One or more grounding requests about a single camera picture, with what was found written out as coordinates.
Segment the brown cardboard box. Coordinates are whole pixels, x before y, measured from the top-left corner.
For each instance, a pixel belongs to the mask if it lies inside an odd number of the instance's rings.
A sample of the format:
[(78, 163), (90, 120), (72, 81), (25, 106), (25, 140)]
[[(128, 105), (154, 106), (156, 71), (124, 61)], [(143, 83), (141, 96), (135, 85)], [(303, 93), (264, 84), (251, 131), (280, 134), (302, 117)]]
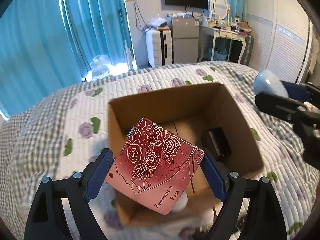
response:
[[(201, 83), (112, 99), (108, 103), (108, 140), (115, 159), (141, 118), (151, 120), (199, 148), (202, 148), (204, 131), (221, 127), (232, 151), (225, 160), (228, 170), (247, 175), (263, 167), (245, 116), (221, 83)], [(115, 191), (119, 220), (123, 226), (131, 227), (198, 217), (219, 202), (200, 166), (185, 189), (188, 203), (181, 212), (162, 215)]]

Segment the floral quilted bedspread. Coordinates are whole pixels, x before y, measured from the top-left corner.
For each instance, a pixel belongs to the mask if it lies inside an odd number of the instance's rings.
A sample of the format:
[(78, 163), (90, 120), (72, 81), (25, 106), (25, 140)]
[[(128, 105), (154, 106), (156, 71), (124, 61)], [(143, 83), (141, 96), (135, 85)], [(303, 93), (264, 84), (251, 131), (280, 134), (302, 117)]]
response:
[(22, 239), (44, 177), (67, 178), (108, 146), (107, 103), (117, 97), (197, 83), (226, 85), (261, 152), (261, 171), (274, 186), (292, 239), (316, 198), (319, 171), (303, 161), (303, 144), (287, 122), (258, 111), (257, 71), (237, 63), (172, 64), (135, 70), (58, 90), (1, 125), (1, 219)]

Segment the white plastic bag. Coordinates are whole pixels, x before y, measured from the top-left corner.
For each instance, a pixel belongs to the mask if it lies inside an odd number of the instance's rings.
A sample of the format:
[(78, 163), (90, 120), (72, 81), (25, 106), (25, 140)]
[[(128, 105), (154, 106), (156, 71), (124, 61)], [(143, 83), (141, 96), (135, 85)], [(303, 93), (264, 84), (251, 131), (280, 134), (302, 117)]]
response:
[(102, 79), (110, 75), (111, 61), (107, 55), (97, 55), (90, 63), (92, 80)]

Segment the light blue round object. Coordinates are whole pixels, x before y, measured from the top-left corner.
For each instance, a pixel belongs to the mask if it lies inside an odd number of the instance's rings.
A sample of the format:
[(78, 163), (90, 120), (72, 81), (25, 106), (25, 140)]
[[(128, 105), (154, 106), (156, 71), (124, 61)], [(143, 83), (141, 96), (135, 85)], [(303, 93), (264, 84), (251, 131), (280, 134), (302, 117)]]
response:
[(264, 92), (267, 94), (281, 96), (283, 98), (289, 97), (289, 94), (283, 83), (273, 72), (268, 69), (261, 71), (256, 76), (253, 82), (253, 91), (255, 95), (258, 95), (260, 92)]

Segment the white suitcase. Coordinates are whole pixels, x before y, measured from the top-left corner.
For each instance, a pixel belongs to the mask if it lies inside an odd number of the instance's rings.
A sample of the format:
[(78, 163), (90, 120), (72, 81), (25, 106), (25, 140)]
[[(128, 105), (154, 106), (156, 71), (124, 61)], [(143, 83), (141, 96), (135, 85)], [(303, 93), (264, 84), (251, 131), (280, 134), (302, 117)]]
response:
[(169, 28), (150, 29), (145, 34), (148, 61), (152, 68), (172, 64), (172, 36)]

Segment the white plastic bottle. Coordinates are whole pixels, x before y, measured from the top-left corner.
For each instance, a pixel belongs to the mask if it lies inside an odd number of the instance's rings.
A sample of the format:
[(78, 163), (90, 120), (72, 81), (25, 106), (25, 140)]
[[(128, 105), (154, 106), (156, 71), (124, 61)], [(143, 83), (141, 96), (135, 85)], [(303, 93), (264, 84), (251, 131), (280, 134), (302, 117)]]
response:
[(187, 203), (188, 203), (188, 196), (187, 196), (187, 193), (184, 191), (180, 196), (179, 200), (172, 207), (171, 212), (173, 213), (181, 212), (186, 207)]

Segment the red rose card box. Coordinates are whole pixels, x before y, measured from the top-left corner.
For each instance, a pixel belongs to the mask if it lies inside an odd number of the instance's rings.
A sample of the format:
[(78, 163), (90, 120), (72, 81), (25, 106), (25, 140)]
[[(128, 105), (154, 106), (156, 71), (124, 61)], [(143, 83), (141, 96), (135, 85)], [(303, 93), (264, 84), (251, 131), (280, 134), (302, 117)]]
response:
[(204, 157), (204, 150), (141, 118), (109, 169), (106, 182), (131, 200), (167, 215)]

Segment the white dressing table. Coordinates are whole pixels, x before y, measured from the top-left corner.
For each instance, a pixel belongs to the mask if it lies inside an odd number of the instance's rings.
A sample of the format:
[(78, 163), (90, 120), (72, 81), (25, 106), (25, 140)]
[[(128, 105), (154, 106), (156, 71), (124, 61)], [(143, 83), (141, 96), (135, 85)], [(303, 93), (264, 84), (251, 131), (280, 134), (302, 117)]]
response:
[(227, 61), (230, 60), (231, 55), (231, 49), (233, 42), (240, 42), (241, 43), (241, 49), (238, 56), (238, 64), (241, 63), (241, 59), (245, 54), (245, 50), (249, 45), (249, 41), (252, 41), (251, 34), (246, 34), (243, 32), (237, 32), (237, 31), (231, 31), (231, 30), (225, 30), (225, 29), (217, 29), (209, 26), (201, 25), (199, 29), (199, 45), (200, 45), (200, 56), (198, 61), (201, 62), (204, 58), (204, 51), (206, 48), (206, 37), (210, 37), (212, 41), (212, 53), (211, 56), (208, 57), (209, 61), (214, 60), (214, 49), (216, 47), (216, 41), (217, 39), (223, 39), (229, 42), (229, 47), (227, 49)]

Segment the oval vanity mirror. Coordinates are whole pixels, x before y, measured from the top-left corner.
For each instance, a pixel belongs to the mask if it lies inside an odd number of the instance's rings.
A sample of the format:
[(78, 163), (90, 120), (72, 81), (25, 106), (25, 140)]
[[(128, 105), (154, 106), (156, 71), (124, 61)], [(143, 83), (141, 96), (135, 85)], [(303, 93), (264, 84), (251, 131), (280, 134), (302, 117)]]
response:
[(223, 20), (229, 11), (227, 0), (210, 0), (210, 12), (212, 19)]

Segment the black object in box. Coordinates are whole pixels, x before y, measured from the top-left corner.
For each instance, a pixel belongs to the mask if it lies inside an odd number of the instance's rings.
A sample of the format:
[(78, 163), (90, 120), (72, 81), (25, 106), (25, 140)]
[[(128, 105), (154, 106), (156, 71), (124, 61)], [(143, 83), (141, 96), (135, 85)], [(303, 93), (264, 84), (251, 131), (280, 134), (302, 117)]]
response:
[(224, 162), (232, 153), (227, 137), (221, 127), (206, 130), (201, 135), (201, 142), (217, 161)]

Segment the white louvered wardrobe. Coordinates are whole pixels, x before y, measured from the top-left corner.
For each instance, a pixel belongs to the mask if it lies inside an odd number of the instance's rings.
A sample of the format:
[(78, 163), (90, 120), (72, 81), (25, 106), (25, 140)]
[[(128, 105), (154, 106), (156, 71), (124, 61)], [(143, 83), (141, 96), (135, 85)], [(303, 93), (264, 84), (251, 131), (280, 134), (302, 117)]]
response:
[(247, 0), (246, 20), (252, 28), (249, 66), (268, 69), (281, 80), (300, 82), (308, 70), (312, 23), (297, 0)]

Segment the blue curtains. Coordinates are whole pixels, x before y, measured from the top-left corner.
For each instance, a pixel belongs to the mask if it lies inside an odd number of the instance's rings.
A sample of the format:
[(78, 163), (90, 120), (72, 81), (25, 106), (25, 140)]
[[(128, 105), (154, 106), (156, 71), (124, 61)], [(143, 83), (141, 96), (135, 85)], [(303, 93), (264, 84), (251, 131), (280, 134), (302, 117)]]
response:
[(133, 61), (124, 0), (1, 0), (1, 113), (80, 83), (99, 56)]

